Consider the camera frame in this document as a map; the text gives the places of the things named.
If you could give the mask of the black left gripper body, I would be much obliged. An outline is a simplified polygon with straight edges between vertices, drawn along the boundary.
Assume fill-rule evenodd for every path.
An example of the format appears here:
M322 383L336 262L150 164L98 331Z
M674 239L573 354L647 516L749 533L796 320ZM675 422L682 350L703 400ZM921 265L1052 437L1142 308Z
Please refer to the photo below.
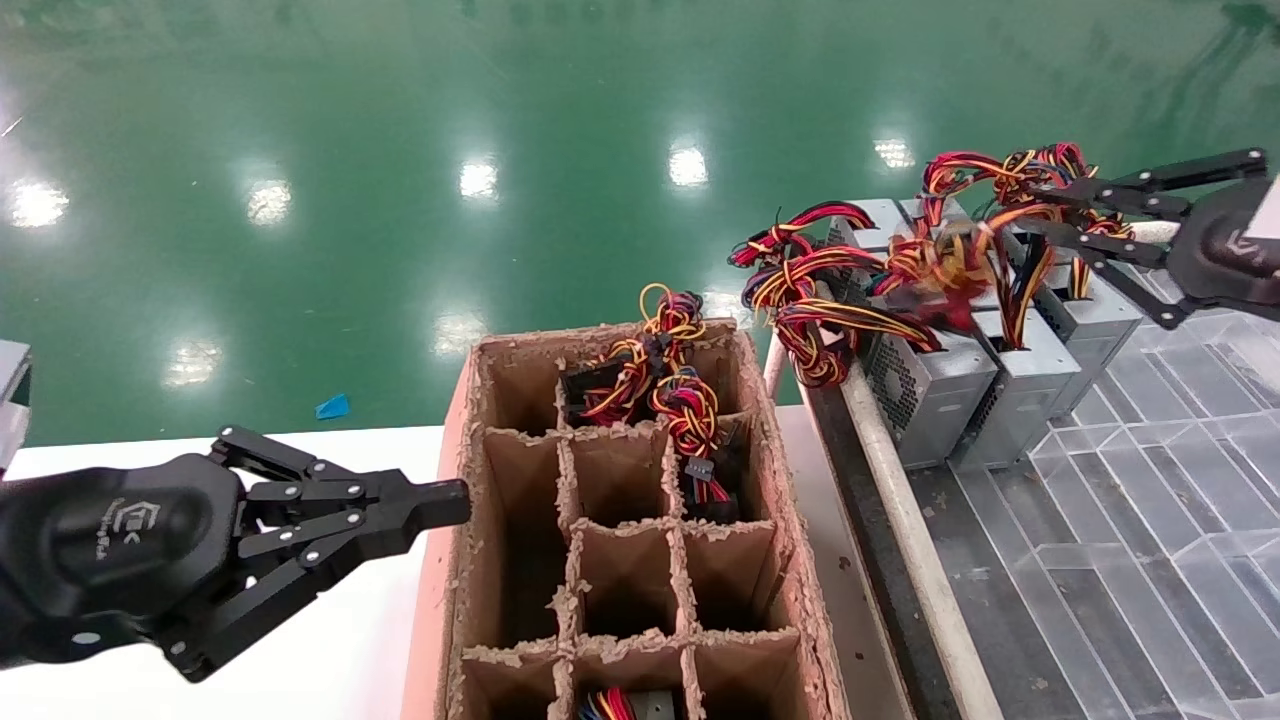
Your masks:
M3 667L145 643L230 579L244 486L198 454L3 483Z

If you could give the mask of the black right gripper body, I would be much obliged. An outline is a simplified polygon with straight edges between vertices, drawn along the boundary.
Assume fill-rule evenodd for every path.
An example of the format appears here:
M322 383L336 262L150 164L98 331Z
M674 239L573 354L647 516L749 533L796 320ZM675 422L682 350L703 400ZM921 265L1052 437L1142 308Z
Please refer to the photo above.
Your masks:
M1184 217L1167 270L1185 300L1279 318L1279 200L1267 190L1251 217Z

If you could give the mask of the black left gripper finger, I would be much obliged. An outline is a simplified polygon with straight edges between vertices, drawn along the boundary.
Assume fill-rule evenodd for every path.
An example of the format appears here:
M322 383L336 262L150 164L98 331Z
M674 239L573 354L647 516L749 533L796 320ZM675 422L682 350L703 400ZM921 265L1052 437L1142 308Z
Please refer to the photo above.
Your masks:
M287 512L335 512L340 509L393 506L424 512L468 512L468 486L461 479L416 484L396 469L352 471L330 460L270 439L243 427L224 427L212 443L212 461L248 471L261 480L247 500L282 503Z
M370 505L244 536L164 623L166 660L187 682L205 682L355 569L407 553L425 530L470 518L468 505Z

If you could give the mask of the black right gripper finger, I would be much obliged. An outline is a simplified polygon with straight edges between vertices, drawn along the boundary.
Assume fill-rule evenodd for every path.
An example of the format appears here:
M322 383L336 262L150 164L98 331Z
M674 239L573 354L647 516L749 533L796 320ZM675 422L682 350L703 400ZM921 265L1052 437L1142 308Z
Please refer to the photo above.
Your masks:
M1117 179L1082 177L1039 187L1032 197L1070 208L1106 208L1144 217L1251 217L1268 188L1263 149L1149 167Z
M1120 240L1106 234L1091 234L1064 223L1038 218L1024 220L1020 227L1032 234L1043 237L1048 245L1074 251L1096 275L1105 279L1146 316L1166 331L1179 327L1193 313L1192 301L1184 299L1174 304L1165 302L1119 269L1121 264L1164 269L1169 251L1158 245Z

